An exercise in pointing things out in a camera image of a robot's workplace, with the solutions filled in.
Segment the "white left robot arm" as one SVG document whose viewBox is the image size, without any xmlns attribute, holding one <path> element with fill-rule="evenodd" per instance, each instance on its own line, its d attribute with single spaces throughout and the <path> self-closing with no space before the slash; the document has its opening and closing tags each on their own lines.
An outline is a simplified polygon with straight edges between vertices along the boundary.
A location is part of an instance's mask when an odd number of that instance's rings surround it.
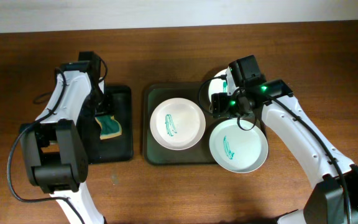
<svg viewBox="0 0 358 224">
<path fill-rule="evenodd" d="M 86 185 L 88 155 L 77 129 L 84 109 L 95 114 L 103 100 L 101 58 L 80 52 L 55 69 L 55 89 L 45 109 L 19 135 L 29 182 L 56 200 L 70 223 L 105 223 Z"/>
</svg>

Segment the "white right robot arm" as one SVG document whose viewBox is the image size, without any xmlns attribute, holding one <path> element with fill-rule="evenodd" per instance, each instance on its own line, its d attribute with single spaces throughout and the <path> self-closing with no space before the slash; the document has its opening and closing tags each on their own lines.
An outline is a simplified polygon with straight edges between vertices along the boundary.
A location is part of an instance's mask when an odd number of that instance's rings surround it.
<svg viewBox="0 0 358 224">
<path fill-rule="evenodd" d="M 284 142 L 313 188 L 303 209 L 276 223 L 358 223 L 358 166 L 313 124 L 290 87 L 268 82 L 253 55 L 231 62 L 221 78 L 227 91 L 212 94 L 212 115 L 237 127 L 254 115 Z"/>
</svg>

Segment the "green yellow sponge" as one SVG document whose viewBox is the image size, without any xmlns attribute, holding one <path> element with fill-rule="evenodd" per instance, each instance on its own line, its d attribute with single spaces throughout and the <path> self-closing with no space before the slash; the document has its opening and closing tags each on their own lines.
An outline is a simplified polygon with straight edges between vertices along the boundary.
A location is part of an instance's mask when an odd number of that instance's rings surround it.
<svg viewBox="0 0 358 224">
<path fill-rule="evenodd" d="M 100 140 L 115 138 L 122 134 L 122 126 L 115 120 L 114 115 L 97 116 L 95 120 L 101 128 Z"/>
</svg>

